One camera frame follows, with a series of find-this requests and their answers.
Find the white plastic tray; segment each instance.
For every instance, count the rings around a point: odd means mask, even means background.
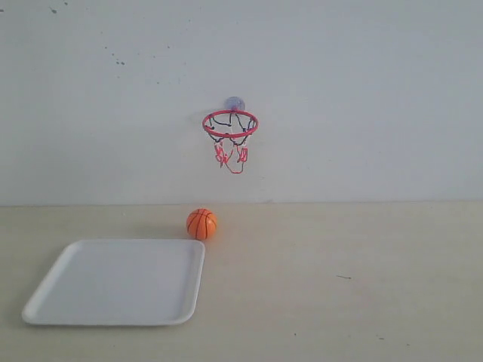
[[[22,316],[29,324],[181,324],[195,311],[204,258],[204,244],[194,240],[77,241]]]

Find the white wall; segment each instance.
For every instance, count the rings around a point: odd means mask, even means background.
[[[0,204],[483,198],[480,0],[66,1],[0,0]]]

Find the mini basketball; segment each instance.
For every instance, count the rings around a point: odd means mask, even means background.
[[[217,230],[217,217],[209,209],[194,210],[186,220],[188,234],[196,240],[206,240]]]

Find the basketball net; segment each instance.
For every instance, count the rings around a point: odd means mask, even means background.
[[[214,141],[215,158],[231,173],[242,173],[248,160],[248,140],[258,128],[252,114],[239,110],[224,110],[207,115],[203,127]]]

